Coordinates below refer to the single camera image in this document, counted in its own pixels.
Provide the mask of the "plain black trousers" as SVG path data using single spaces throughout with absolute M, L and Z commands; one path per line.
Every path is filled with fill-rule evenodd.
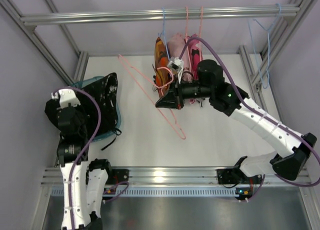
M 45 114 L 60 131 L 59 149 L 70 147 L 72 151 L 80 152 L 96 130 L 97 108 L 84 95 L 78 96 L 78 99 L 79 106 L 68 106 L 63 109 L 58 109 L 58 100 L 51 99 L 46 103 Z M 116 99 L 108 96 L 95 96 L 93 99 L 98 104 L 101 113 L 101 121 L 95 137 L 101 140 L 110 135 L 121 135 Z

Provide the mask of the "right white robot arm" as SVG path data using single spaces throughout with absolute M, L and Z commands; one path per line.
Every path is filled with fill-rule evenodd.
M 183 81 L 183 61 L 172 58 L 168 68 L 177 72 L 167 92 L 156 102 L 157 108 L 184 107 L 185 100 L 208 99 L 217 111 L 242 123 L 265 140 L 274 151 L 258 156 L 243 156 L 227 169 L 226 178 L 243 183 L 258 175 L 276 175 L 293 184 L 309 159 L 317 137 L 294 131 L 263 110 L 249 95 L 232 81 L 226 82 L 223 68 L 212 59 L 198 63 L 198 79 Z

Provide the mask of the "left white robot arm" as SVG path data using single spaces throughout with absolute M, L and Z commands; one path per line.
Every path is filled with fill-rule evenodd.
M 79 110 L 70 105 L 59 110 L 57 122 L 61 133 L 57 155 L 64 192 L 61 229 L 101 230 L 101 205 L 110 162 L 88 160 L 86 119 Z

